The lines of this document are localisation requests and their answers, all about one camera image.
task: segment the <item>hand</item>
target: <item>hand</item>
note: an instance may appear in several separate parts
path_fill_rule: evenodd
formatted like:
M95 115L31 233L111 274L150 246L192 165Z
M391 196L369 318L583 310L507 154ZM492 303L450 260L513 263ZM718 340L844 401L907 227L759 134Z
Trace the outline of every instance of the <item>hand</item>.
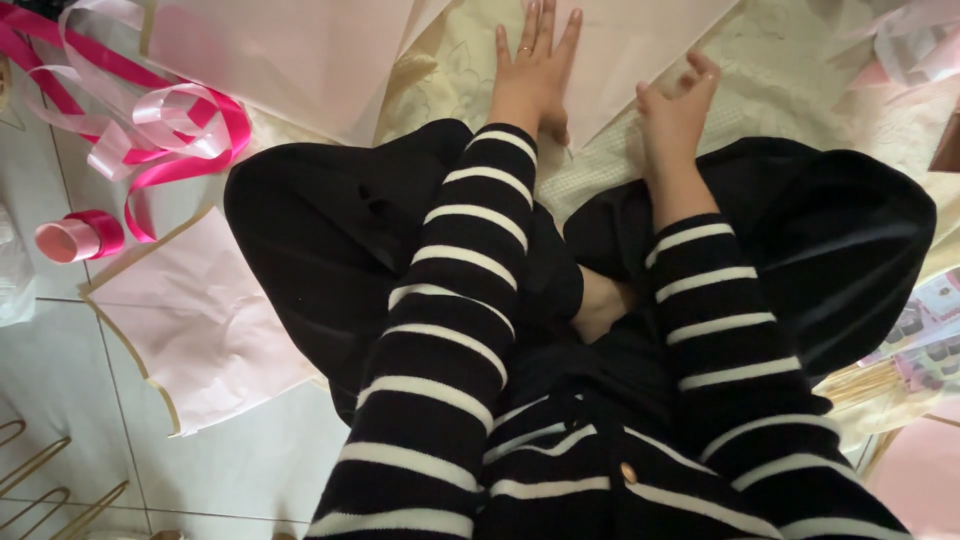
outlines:
M695 170L697 144L720 82L720 68L706 56L690 52L686 60L693 69L678 81L674 98L664 97L646 83L636 85L648 172L653 177L648 180L654 182Z
M544 130L565 146L570 135L566 131L564 91L584 18L581 10L573 11L564 37L554 49L557 0L543 0L542 7L540 12L536 0L528 5L515 60L511 60L507 48L506 29L503 25L496 27L496 79L487 123L513 124L533 138Z

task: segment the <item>white stripe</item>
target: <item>white stripe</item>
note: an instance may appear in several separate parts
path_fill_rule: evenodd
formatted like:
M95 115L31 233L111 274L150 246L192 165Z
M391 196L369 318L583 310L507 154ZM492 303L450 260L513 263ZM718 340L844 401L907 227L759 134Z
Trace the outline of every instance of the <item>white stripe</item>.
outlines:
M502 140L503 142L509 142L510 144L513 144L515 147L525 152L527 156L530 156L530 161L532 161L534 165L537 164L537 154L534 152L534 149L531 148L529 144L527 144L527 141L523 140L522 138L516 135L508 134L507 132L486 132L486 133L480 134L473 138L470 144L467 145L467 148L472 146L473 143L478 140L491 139L491 138L495 140Z
M512 234L514 238L516 238L516 241L523 246L523 253L527 253L527 235L523 233L523 229L514 223L512 219L498 211L477 207L476 205L445 205L430 210L430 213L426 214L426 217L423 218L423 225L430 223L442 215L469 215L486 219L494 225L499 225L507 233Z
M507 370L503 367L503 362L500 361L500 358L493 351L491 351L489 347L466 335L465 333L460 333L458 331L439 327L437 325L410 323L407 325L399 325L387 329L387 331L383 332L383 334L387 335L388 333L393 333L395 331L408 331L410 333L432 335L434 337L441 337L448 341L452 341L458 345L463 345L464 347L473 350L478 355L486 358L491 364L493 364L493 367L496 368L496 371L500 372L500 379L503 381L501 387L507 384Z
M513 189L516 189L516 191L519 192L520 195L523 195L523 198L527 200L527 205L529 205L530 208L534 207L534 197L530 194L530 189L527 189L527 186L524 185L523 182L517 180L514 175L506 171L501 171L500 169L494 169L493 167L468 167L466 169L460 169L459 171L453 171L452 173L446 175L444 184L474 176L482 176L499 180Z
M713 442L707 445L704 449L704 453L700 456L700 460L704 463L710 459L716 451L720 450L723 445L734 440L736 437L748 432L757 430L759 428L767 428L769 426L783 426L786 424L807 424L810 426L817 426L818 428L824 428L825 430L833 431L840 435L840 425L837 424L836 420L830 418L824 418L823 416L817 416L815 414L779 414L777 416L768 416L766 418L760 418L758 420L753 420L747 422L746 424L737 426L730 431L720 435L719 437L713 439Z
M455 260L462 260L463 262L469 262L470 264L476 264L477 266L493 272L500 278L503 278L503 281L510 284L510 287L513 290L516 290L516 280L514 275L510 273L502 264L493 260L492 258L483 255L482 253L477 253L472 250L457 248L454 246L443 246L443 245L433 245L433 246L423 246L419 251L414 255L413 260L410 261L410 265L413 266L415 262L420 262L428 258L453 258Z
M781 528L783 538L802 540L822 536L859 536L876 540L913 540L913 536L877 524L850 518L811 518Z
M487 450L487 452L483 454L483 464L489 465L494 461L496 461L497 459L499 459L500 457L502 457L507 452L515 449L520 445L524 445L538 437L543 437L544 435L550 435L553 433L563 433L564 431L566 431L566 426L564 426L563 422L558 422L553 426L547 426L546 428L542 428L536 431L531 431L525 435L521 435L517 438L510 439L509 441L499 446L495 446Z
M702 225L671 234L661 240L660 243L657 244L657 247L654 248L654 251L650 252L650 255L647 256L647 268L650 268L657 262L657 254L659 252L679 246L690 240L696 240L697 238L703 238L705 236L714 236L716 234L733 234L733 229L726 223L715 223L713 225Z
M503 313L499 311L496 307L491 306L485 302L480 302L479 300L474 300L469 296L464 296L462 294L457 294L452 290L447 290L443 287L437 285L432 285L430 283L415 283L413 285L406 285L402 287L397 287L390 292L390 300L387 303L387 309L393 309L403 297L408 294L423 294L427 296L455 296L457 298L464 298L470 300L471 302L476 302L480 306L483 306L493 312L494 315L500 318L503 321L503 324L507 325L507 328L510 329L510 333L516 335L514 332L514 325L510 324L510 319L508 319Z
M540 399L538 399L538 400L536 400L536 401L534 401L534 402L531 402L531 403L529 403L529 404L527 404L527 405L519 406L519 407L515 408L514 410L508 412L507 414L504 414L503 416L498 416L495 420L493 420L493 428L496 430L497 428L499 428L500 426L502 426L504 422L510 421L511 419L513 419L514 417L516 417L519 413L523 412L524 410L526 410L526 409L528 409L528 408L530 408L530 407L532 407L532 406L534 406L534 405L536 405L536 404L538 404L538 403L541 403L541 402L546 401L546 399L549 398L549 397L550 397L549 395L543 396L542 398L540 398Z
M731 482L731 486L733 486L733 489L737 491L743 491L763 479L768 479L782 473L789 473L790 471L799 471L802 469L811 469L816 467L827 467L829 469L833 469L844 478L858 485L860 483L860 478L856 475L853 469L850 468L850 465L841 465L836 461L830 461L829 459L813 454L792 454L788 455L787 457L775 459L770 463L760 465L753 471L744 473L742 476L740 476L740 478Z
M453 386L420 377L388 375L375 380L373 384L365 388L357 396L357 409L363 406L363 403L373 392L381 390L417 394L418 396L424 396L450 406L455 406L472 414L479 420L480 423L483 424L484 429L487 430L487 435L493 430L493 415L476 398Z
M744 280L756 278L756 269L753 266L734 266L733 268L724 268L723 270L714 270L705 274L697 274L689 278L683 278L670 283L666 287L657 291L657 303L661 303L671 295L685 290L695 289L704 285L714 283L728 282L730 280Z
M683 493L674 493L642 483L626 484L627 489L633 491L640 497L652 503L664 504L694 512L710 519L725 523L733 528L738 528L744 532L758 534L769 538L782 538L780 533L769 523L748 514L743 514L735 510L730 510L717 503L704 501L696 497L684 495Z
M467 516L431 508L406 508L379 514L343 514L333 512L314 522L307 537L325 537L356 530L409 529L429 530L461 538L473 536L473 521Z
M366 461L390 465L443 480L463 490L477 493L477 480L463 467L430 454L382 443L350 443L340 451L341 461Z
M680 387L681 391L684 391L690 390L691 388L719 384L721 382L755 379L757 377L765 377L767 375L774 375L776 373L786 373L788 371L794 371L798 369L800 369L800 361L797 360L796 356L791 356L790 358L770 360L769 362L761 362L759 364L753 364L749 366L723 369L720 371L704 373L702 375L693 375L682 379L678 386Z
M494 457L491 461L496 461L497 459L499 459L500 457L503 457L506 454L510 454L512 452L519 452L521 450L532 450L534 452L537 452L543 455L556 457L558 455L566 454L566 452L571 448L573 448L574 446L576 446L578 442L580 442L586 437L589 437L595 434L597 434L597 428L595 428L593 424L590 424L588 426L584 426L583 428L572 432L566 439L557 443L557 446L553 448L540 448L533 445L518 446L516 448L511 448L510 450L504 452L503 454Z
M506 495L514 499L546 499L561 497L571 493L590 490L610 490L610 479L594 477L592 479L556 481L541 483L520 483L514 480L501 480L490 488L490 496Z
M661 442L658 441L658 440L652 439L652 438L644 435L643 433L640 433L640 432L631 430L630 428L624 428L623 430L626 431L627 433L629 433L630 435L633 435L634 437L640 439L641 441L649 444L650 446L656 448L657 450L660 450L660 451L663 452L664 454L669 455L670 457L673 458L674 461L680 463L681 465L686 465L687 467L689 467L689 468L691 468L691 469L696 469L696 470L698 470L698 471L703 471L704 473L709 473L709 474L711 474L711 475L715 475L715 476L716 476L716 473L714 473L713 471L711 471L711 470L708 469L707 467L704 467L704 466L701 465L700 463L697 463L696 461L694 461L694 460L692 460L692 459L689 459L688 457L680 454L680 453L677 452L676 450L668 447L667 445L661 443Z
M700 335L707 335L709 333L716 333L724 330L731 330L735 328L750 327L753 325L758 325L766 323L769 321L776 321L777 317L774 317L773 313L745 313L743 315L731 315L730 317L721 317L719 319L713 319L712 321L706 321L706 323L697 323L695 325L690 325L688 327L683 327L676 329L670 332L666 336L666 344L674 345L689 339L691 337L697 337Z

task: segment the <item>black and white striped cardigan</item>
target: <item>black and white striped cardigan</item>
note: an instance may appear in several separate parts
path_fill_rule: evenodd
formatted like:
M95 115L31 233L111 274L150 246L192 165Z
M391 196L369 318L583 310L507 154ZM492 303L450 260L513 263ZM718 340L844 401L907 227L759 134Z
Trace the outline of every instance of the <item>black and white striped cardigan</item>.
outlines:
M535 141L497 124L444 181L308 537L909 538L838 451L719 214L647 259L673 440L571 427L550 396L496 411L536 171Z

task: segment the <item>striped sleeve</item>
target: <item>striped sleeve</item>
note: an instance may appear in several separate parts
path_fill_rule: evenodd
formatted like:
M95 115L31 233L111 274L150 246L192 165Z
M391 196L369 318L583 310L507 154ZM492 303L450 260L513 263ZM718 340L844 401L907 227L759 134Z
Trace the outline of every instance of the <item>striped sleeve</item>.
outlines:
M755 268L720 214L660 232L648 256L680 394L677 433L784 538L908 538L840 453Z
M444 180L308 537L471 537L536 175L535 141L494 124Z

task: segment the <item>pink wrapping paper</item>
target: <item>pink wrapping paper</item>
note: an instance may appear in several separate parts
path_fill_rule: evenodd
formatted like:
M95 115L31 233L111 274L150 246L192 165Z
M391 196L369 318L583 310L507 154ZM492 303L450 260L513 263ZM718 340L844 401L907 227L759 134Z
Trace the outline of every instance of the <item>pink wrapping paper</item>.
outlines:
M960 398L903 428L867 485L918 540L960 538Z
M570 150L593 139L636 99L636 83L652 82L723 17L737 0L558 0L556 41L567 18L583 8L584 26L564 104Z
M94 287L84 299L163 395L174 435L323 380L283 329L217 209Z
M448 2L159 0L146 55L287 121L369 147L398 52Z

